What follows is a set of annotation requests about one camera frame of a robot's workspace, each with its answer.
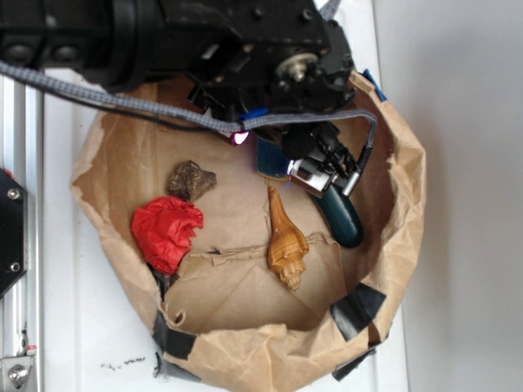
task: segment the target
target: white table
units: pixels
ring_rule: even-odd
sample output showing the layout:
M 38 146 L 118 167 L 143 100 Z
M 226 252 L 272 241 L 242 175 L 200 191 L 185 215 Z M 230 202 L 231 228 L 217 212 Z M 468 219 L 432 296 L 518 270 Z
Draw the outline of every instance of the white table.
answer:
M 379 77 L 370 0 L 346 0 L 337 15 L 358 70 Z M 81 82 L 70 72 L 54 76 Z M 132 309 L 69 191 L 72 167 L 94 113 L 46 97 L 43 220 L 43 386 L 45 391 L 212 391 L 207 385 L 153 377 L 156 346 Z M 401 311 L 390 338 L 343 381 L 331 376 L 305 391 L 408 390 Z

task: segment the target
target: red crumpled object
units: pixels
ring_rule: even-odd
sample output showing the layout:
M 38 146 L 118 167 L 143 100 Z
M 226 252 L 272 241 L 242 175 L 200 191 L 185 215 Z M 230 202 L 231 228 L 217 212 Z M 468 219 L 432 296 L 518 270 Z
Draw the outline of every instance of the red crumpled object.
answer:
M 171 196 L 138 208 L 131 230 L 147 262 L 159 272 L 172 275 L 190 250 L 195 227 L 203 228 L 203 213 L 194 204 Z

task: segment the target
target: gray wire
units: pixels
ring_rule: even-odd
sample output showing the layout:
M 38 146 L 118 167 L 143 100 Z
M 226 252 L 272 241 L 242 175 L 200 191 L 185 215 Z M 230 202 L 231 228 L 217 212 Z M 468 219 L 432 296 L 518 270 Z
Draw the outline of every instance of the gray wire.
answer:
M 23 84 L 27 84 L 31 87 L 35 87 L 39 90 L 47 91 L 51 94 L 55 92 L 56 94 L 60 94 L 64 97 L 70 96 L 77 99 L 79 98 L 82 100 L 89 100 L 91 102 L 112 105 L 120 108 L 137 110 L 170 118 L 178 118 L 190 123 L 198 124 L 208 129 L 212 129 L 214 131 L 224 133 L 251 131 L 255 128 L 274 125 L 308 122 L 318 123 L 322 121 L 336 121 L 347 118 L 363 117 L 367 118 L 371 122 L 369 137 L 367 139 L 367 145 L 371 147 L 373 143 L 374 132 L 378 123 L 376 116 L 363 109 L 344 110 L 328 114 L 268 114 L 266 116 L 245 120 L 243 122 L 226 122 L 191 112 L 190 110 L 177 108 L 175 106 L 127 96 L 116 96 L 104 91 L 96 91 L 91 88 L 86 88 L 73 83 L 64 82 L 56 78 L 51 78 L 33 69 L 9 65 L 3 61 L 0 61 L 0 74 L 15 79 L 16 81 Z
M 266 127 L 275 124 L 303 124 L 303 123 L 317 123 L 322 121 L 337 121 L 346 120 L 348 118 L 366 118 L 370 121 L 369 135 L 367 136 L 366 146 L 372 148 L 374 141 L 374 134 L 378 125 L 378 119 L 368 110 L 354 109 L 343 110 L 329 114 L 267 114 L 266 116 L 256 117 L 244 122 L 245 129 L 254 129 L 259 127 Z

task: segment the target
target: dark green object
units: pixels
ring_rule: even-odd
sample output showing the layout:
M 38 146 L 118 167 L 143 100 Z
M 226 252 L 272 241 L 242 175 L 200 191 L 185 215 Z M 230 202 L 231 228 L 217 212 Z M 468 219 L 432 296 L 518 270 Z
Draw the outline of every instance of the dark green object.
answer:
M 288 180 L 290 163 L 280 147 L 258 139 L 257 169 L 260 174 L 275 180 Z
M 329 186 L 322 198 L 312 196 L 333 237 L 343 247 L 357 247 L 363 240 L 363 226 L 351 200 Z

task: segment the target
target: seashell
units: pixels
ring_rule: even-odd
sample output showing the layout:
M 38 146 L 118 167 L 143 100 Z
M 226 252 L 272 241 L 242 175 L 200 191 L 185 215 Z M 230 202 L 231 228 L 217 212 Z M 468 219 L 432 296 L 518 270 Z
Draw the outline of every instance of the seashell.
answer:
M 305 235 L 288 218 L 278 190 L 269 187 L 270 221 L 272 238 L 270 240 L 269 269 L 276 272 L 282 282 L 296 291 L 302 281 L 300 275 L 305 271 L 303 257 L 309 252 Z
M 182 163 L 171 174 L 168 182 L 168 194 L 193 203 L 205 192 L 216 187 L 216 174 L 205 171 L 197 163 L 187 161 Z

